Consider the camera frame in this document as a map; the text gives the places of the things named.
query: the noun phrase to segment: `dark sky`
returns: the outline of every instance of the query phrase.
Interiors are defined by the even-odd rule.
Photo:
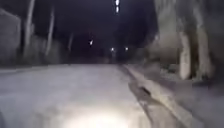
[[[120,0],[120,14],[115,13],[115,0],[36,0],[34,23],[36,32],[46,36],[50,10],[56,14],[54,37],[68,42],[74,34],[80,43],[93,37],[99,46],[141,45],[147,32],[155,29],[153,0]],[[10,12],[26,16],[28,0],[0,0]]]

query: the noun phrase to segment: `road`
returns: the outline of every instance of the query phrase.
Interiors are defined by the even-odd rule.
[[[0,73],[3,128],[150,128],[113,65],[71,65]]]

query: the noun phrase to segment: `bare tree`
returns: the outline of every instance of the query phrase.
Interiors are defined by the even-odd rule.
[[[199,74],[200,77],[212,77],[214,67],[209,54],[208,35],[205,30],[202,7],[194,3],[194,17],[197,23]]]
[[[31,26],[32,26],[32,19],[33,19],[33,11],[34,11],[34,7],[35,7],[35,1],[36,0],[30,0],[29,3],[29,8],[28,8],[28,12],[27,12],[27,19],[25,22],[25,44],[24,44],[24,56],[28,50],[29,44],[30,44],[30,39],[31,39]]]
[[[178,33],[182,49],[180,53],[180,77],[184,80],[189,79],[191,76],[191,46],[190,41],[185,33],[185,24],[182,20],[178,21]]]
[[[47,56],[51,50],[52,40],[53,40],[53,32],[54,32],[54,24],[55,24],[55,14],[54,9],[51,10],[50,16],[50,25],[48,31],[48,39],[47,39],[47,48],[45,51],[45,55]]]
[[[68,43],[68,50],[69,50],[69,53],[70,53],[71,50],[72,50],[73,38],[74,38],[74,35],[71,34],[71,35],[70,35],[70,39],[69,39],[69,43]]]

